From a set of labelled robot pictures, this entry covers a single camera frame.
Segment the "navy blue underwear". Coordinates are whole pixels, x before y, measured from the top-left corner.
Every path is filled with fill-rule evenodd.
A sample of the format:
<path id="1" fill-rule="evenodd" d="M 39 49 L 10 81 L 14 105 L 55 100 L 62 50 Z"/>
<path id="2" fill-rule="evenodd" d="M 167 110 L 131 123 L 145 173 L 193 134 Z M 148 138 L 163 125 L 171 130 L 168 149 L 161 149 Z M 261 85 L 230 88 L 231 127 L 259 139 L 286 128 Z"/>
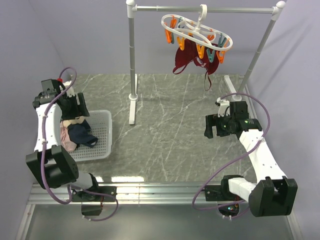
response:
<path id="1" fill-rule="evenodd" d="M 91 126 L 86 120 L 82 123 L 70 124 L 67 129 L 69 139 L 77 145 L 93 148 L 99 140 L 91 134 Z"/>

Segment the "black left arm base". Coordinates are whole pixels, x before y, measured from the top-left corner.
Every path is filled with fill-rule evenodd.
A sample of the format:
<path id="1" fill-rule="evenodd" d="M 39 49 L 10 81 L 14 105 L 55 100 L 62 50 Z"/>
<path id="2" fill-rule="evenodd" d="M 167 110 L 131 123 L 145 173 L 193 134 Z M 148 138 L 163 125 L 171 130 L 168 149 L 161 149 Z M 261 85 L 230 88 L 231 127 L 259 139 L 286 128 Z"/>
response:
<path id="1" fill-rule="evenodd" d="M 116 203 L 116 186 L 99 186 L 97 192 L 91 190 L 72 190 L 72 203 L 81 204 L 81 213 L 85 217 L 99 216 L 104 203 Z"/>

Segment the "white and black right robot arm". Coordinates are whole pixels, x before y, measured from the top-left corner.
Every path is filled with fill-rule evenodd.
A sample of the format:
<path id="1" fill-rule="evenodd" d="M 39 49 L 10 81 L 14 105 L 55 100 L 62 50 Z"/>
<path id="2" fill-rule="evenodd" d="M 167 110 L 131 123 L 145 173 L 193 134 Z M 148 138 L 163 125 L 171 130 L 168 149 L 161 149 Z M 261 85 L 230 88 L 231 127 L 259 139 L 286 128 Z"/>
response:
<path id="1" fill-rule="evenodd" d="M 218 98 L 217 114 L 205 117 L 204 136 L 213 138 L 213 128 L 218 137 L 236 135 L 245 148 L 253 166 L 257 183 L 240 175 L 226 175 L 221 180 L 220 194 L 226 200 L 239 197 L 248 202 L 255 217 L 288 216 L 292 212 L 298 185 L 288 178 L 276 163 L 263 136 L 259 121 L 250 118 L 245 101 L 228 101 Z"/>

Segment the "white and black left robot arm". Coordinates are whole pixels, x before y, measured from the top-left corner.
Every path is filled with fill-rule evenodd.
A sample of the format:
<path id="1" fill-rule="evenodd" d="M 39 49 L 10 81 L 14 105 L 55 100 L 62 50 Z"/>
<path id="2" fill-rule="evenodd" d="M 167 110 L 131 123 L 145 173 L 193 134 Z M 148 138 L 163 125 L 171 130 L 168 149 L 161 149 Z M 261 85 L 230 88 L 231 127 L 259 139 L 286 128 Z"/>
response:
<path id="1" fill-rule="evenodd" d="M 32 103 L 38 118 L 37 141 L 26 164 L 43 189 L 71 185 L 96 201 L 101 195 L 96 178 L 80 172 L 70 155 L 80 146 L 93 148 L 99 140 L 86 120 L 90 114 L 84 96 L 60 77 L 43 80 L 41 85 L 42 92 Z"/>

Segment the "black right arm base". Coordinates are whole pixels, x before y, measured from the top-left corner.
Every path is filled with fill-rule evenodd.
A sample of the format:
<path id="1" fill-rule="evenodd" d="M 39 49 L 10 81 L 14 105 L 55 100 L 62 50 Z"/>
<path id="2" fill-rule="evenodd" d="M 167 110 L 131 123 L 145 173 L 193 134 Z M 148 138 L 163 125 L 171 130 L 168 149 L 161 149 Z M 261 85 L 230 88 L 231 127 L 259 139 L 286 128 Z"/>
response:
<path id="1" fill-rule="evenodd" d="M 220 201 L 231 201 L 236 202 L 240 201 L 241 198 L 233 193 L 225 193 L 223 187 L 221 185 L 207 185 L 204 188 L 205 200 L 207 202 L 220 202 Z M 232 220 L 233 218 L 238 218 L 243 216 L 249 211 L 249 208 L 245 210 L 241 210 L 239 203 L 233 203 L 227 206 L 222 206 L 218 208 L 218 213 L 222 216 L 222 218 L 229 218 Z"/>

